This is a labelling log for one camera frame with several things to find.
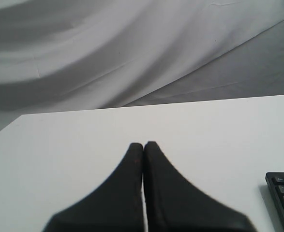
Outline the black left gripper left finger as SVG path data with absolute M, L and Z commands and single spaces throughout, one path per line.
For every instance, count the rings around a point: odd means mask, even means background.
M 56 213 L 45 232 L 142 232 L 143 146 L 129 145 L 113 173 L 84 199 Z

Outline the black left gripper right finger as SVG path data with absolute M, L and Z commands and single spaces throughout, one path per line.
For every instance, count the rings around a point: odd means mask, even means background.
M 248 217 L 192 185 L 156 142 L 144 147 L 143 181 L 150 232 L 254 232 Z

